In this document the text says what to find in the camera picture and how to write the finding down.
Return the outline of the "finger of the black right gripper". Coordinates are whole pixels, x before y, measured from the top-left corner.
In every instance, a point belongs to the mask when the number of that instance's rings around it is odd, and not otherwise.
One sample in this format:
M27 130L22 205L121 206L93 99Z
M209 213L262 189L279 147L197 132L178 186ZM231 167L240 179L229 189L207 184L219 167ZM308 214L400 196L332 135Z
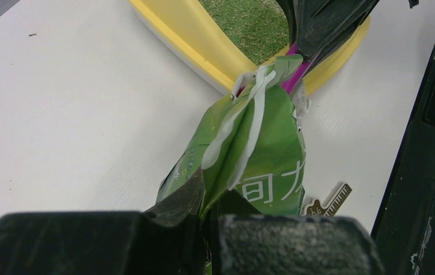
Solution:
M315 68L337 51L378 3L375 0L277 0L289 32L289 54Z

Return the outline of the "yellow litter box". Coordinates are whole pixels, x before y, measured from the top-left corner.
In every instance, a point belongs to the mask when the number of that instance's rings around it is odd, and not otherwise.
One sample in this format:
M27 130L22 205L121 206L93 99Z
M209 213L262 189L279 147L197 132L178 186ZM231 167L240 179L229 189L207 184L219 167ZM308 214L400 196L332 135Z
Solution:
M222 94L228 94L237 78L285 55L289 45L260 65L246 57L225 35L200 1L132 1L146 26L201 78ZM348 61L364 39L370 14L337 51L309 69L300 80L311 95Z

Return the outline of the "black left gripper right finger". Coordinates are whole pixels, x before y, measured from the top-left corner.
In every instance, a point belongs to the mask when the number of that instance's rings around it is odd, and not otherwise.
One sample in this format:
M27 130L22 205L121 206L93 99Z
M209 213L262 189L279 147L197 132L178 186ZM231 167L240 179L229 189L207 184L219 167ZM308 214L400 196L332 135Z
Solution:
M375 243L348 217L265 215L236 191L210 214L213 274L385 274Z

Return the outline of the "green cat litter bag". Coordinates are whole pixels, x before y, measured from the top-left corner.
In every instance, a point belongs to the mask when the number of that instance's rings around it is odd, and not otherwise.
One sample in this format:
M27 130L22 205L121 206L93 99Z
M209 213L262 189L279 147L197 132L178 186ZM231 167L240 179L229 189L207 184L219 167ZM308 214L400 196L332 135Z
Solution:
M306 148L300 119L306 95L298 82L288 94L261 71L239 97L232 91L209 107L181 158L163 180L157 200L202 170L206 214L226 191L236 191L266 215L298 215L305 190Z

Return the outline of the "green litter granules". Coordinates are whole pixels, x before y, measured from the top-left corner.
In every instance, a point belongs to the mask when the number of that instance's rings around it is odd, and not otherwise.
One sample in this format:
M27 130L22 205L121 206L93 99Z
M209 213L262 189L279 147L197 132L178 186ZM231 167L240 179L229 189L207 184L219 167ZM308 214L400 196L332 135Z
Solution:
M225 35L260 65L289 45L284 11L271 0L201 0Z

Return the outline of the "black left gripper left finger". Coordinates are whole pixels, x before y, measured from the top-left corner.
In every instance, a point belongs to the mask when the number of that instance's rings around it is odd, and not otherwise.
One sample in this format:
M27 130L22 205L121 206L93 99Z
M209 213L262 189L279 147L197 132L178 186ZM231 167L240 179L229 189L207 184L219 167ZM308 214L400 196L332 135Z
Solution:
M201 170L150 209L0 218L0 274L204 274Z

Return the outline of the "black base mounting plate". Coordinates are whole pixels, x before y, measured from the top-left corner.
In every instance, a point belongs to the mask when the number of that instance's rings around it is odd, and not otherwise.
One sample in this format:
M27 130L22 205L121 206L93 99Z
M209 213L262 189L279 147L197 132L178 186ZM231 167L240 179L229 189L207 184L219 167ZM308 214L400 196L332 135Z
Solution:
M371 236L387 274L435 274L435 44Z

